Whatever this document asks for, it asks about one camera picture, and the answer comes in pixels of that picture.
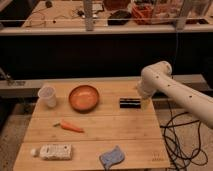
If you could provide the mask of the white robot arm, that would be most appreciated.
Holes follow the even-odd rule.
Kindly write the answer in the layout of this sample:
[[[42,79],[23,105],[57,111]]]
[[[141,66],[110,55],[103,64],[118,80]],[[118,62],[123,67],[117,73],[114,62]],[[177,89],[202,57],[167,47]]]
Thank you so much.
[[[141,98],[149,99],[160,91],[213,129],[213,98],[175,81],[171,73],[172,67],[167,61],[144,67],[137,84]]]

